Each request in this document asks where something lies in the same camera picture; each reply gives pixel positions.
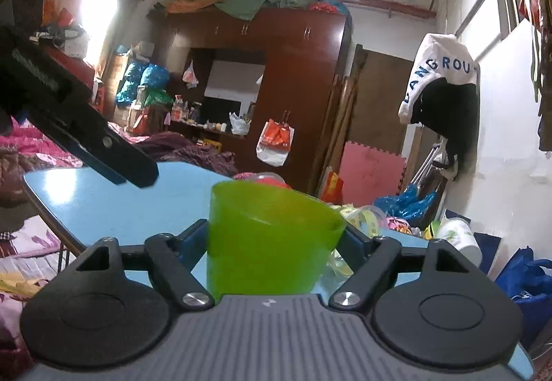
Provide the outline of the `white paper cup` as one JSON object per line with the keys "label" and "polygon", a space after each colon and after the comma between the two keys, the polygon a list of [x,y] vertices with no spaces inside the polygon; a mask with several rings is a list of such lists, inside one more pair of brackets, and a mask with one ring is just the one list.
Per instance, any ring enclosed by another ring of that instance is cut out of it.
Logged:
{"label": "white paper cup", "polygon": [[461,218],[444,219],[435,238],[447,241],[472,264],[476,267],[480,266],[483,259],[482,251],[466,220]]}

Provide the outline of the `white black hanging jacket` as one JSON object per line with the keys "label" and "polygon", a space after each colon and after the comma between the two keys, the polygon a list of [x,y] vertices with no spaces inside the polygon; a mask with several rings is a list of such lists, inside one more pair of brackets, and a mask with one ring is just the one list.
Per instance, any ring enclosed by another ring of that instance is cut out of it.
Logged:
{"label": "white black hanging jacket", "polygon": [[477,65],[453,34],[428,33],[415,55],[398,108],[402,124],[421,124],[442,139],[433,165],[454,180],[471,151],[479,122]]}

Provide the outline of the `yellow patterned clear cup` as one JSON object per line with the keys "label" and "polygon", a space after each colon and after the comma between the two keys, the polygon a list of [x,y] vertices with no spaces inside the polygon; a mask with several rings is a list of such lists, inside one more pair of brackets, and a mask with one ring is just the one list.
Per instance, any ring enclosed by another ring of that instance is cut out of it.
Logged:
{"label": "yellow patterned clear cup", "polygon": [[[350,225],[364,233],[368,238],[379,236],[387,226],[384,212],[374,205],[355,207],[352,203],[348,203],[342,205],[331,204],[330,207],[338,211]],[[337,249],[330,254],[328,265],[336,275],[349,277],[353,274],[352,269]]]}

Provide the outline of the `blue plastic bag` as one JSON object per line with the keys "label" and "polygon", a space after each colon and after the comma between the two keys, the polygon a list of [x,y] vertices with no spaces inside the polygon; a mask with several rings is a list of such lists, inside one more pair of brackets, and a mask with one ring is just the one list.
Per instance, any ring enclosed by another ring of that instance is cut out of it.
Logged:
{"label": "blue plastic bag", "polygon": [[422,223],[430,207],[437,198],[436,191],[420,197],[418,188],[410,184],[400,195],[377,198],[373,205],[385,213],[389,218],[403,219],[410,226],[417,227]]}

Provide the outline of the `green plastic cup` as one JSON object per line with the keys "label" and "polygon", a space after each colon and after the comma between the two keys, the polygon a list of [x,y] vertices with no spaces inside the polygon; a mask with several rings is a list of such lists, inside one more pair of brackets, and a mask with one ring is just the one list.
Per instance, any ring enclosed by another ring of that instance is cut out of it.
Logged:
{"label": "green plastic cup", "polygon": [[210,197],[208,290],[215,299],[309,293],[344,230],[337,211],[301,192],[220,182]]}

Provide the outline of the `red striped clear cup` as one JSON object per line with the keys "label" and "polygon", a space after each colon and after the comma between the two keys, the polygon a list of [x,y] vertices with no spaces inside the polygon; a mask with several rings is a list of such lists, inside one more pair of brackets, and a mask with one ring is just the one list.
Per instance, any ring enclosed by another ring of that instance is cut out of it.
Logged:
{"label": "red striped clear cup", "polygon": [[271,172],[252,173],[244,172],[233,176],[233,180],[248,180],[255,183],[290,189],[290,186],[278,174]]}

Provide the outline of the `pink foam mat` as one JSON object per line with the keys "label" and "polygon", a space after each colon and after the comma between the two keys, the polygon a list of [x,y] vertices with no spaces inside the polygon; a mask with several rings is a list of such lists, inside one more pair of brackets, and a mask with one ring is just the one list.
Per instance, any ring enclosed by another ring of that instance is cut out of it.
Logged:
{"label": "pink foam mat", "polygon": [[339,166],[343,203],[364,207],[377,198],[398,194],[404,170],[401,155],[347,141]]}

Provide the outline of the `orange white hanging bag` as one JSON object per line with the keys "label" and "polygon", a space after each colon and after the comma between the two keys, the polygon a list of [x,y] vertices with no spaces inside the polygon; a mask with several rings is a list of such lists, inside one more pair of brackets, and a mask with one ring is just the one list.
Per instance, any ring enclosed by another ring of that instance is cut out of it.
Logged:
{"label": "orange white hanging bag", "polygon": [[290,112],[284,111],[281,120],[268,120],[256,145],[256,157],[272,167],[282,167],[289,155],[295,129],[288,123]]}

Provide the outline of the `dark brown wardrobe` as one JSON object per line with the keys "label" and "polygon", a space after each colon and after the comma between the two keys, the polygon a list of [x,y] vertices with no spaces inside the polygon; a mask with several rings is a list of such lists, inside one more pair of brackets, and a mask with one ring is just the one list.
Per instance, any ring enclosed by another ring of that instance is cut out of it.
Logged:
{"label": "dark brown wardrobe", "polygon": [[256,155],[257,141],[266,122],[287,120],[295,136],[284,165],[274,171],[292,188],[313,192],[351,43],[347,17],[261,8],[252,21],[242,21],[206,8],[168,14],[157,33],[154,62],[170,73],[169,93],[188,102],[235,101],[241,113],[253,114],[245,136],[221,138],[237,168],[270,170]]}

